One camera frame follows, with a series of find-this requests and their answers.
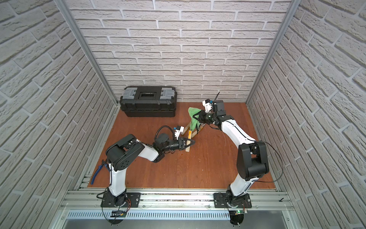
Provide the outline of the wooden handle sickle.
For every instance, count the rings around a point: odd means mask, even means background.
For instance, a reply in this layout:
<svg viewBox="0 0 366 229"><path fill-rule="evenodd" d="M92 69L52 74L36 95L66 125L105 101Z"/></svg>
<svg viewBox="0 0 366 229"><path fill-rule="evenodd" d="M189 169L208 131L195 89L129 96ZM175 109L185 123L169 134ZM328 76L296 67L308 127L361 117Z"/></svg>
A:
<svg viewBox="0 0 366 229"><path fill-rule="evenodd" d="M191 122L189 122L185 127L184 127L184 130L182 132L182 135L184 135L190 128L190 125L191 125Z"/></svg>
<svg viewBox="0 0 366 229"><path fill-rule="evenodd" d="M191 133L191 139L194 138L205 126L206 124L201 124L198 128L196 128L192 133Z"/></svg>
<svg viewBox="0 0 366 229"><path fill-rule="evenodd" d="M188 138L188 140L187 140L188 147L185 149L186 152L190 152L191 136L192 136L192 131L189 130L188 131L188 136L187 136L187 138Z"/></svg>

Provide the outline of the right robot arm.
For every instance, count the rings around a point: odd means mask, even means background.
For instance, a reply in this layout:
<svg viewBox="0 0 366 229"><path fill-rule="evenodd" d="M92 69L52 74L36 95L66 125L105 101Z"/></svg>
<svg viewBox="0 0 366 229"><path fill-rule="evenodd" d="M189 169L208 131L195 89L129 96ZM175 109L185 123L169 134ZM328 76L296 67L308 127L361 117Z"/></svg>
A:
<svg viewBox="0 0 366 229"><path fill-rule="evenodd" d="M250 137L231 115L226 114L222 100L206 99L202 104L204 110L195 113L192 118L201 124L217 126L238 149L238 175L230 184L227 197L235 199L243 196L256 181L269 172L266 144Z"/></svg>

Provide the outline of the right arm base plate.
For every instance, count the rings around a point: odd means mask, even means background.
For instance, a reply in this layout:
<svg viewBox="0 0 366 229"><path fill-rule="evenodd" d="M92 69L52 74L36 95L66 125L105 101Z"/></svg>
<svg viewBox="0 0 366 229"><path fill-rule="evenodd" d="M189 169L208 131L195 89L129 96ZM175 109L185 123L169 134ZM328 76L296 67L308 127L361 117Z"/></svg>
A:
<svg viewBox="0 0 366 229"><path fill-rule="evenodd" d="M252 202L248 193L241 196L232 196L229 193L214 193L213 202L215 208L252 208Z"/></svg>

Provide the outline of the green rag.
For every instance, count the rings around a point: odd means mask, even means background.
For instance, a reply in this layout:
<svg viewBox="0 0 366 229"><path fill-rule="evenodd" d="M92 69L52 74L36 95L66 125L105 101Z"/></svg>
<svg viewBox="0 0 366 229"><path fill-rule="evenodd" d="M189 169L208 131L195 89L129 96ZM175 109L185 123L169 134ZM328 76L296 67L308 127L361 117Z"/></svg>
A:
<svg viewBox="0 0 366 229"><path fill-rule="evenodd" d="M189 124L190 131L193 132L196 130L197 132L199 132L202 125L199 119L202 118L202 115L205 114L205 111L199 108L189 107L188 113L191 118L191 122Z"/></svg>

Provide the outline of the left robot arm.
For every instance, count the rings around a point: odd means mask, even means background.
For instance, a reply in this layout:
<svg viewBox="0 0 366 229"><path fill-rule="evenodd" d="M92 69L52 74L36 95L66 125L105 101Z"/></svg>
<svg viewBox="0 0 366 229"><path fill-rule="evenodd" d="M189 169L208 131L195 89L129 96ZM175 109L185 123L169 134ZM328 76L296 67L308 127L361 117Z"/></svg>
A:
<svg viewBox="0 0 366 229"><path fill-rule="evenodd" d="M110 168L109 192L114 197L124 195L126 192L125 178L127 168L137 157L145 158L157 163L165 157L165 154L176 150L185 150L195 144L195 141L185 137L173 137L165 133L160 134L152 145L143 143L133 134L119 140L110 146L107 151L107 161Z"/></svg>

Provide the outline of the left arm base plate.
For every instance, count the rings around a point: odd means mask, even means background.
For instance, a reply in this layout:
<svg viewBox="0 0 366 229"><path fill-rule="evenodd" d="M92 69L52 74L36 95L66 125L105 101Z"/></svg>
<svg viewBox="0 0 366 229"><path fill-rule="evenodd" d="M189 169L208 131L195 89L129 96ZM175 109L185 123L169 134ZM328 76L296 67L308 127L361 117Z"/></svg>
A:
<svg viewBox="0 0 366 229"><path fill-rule="evenodd" d="M119 196L114 196L109 190L102 197L102 208L121 207L137 208L140 202L141 193L139 192L124 192Z"/></svg>

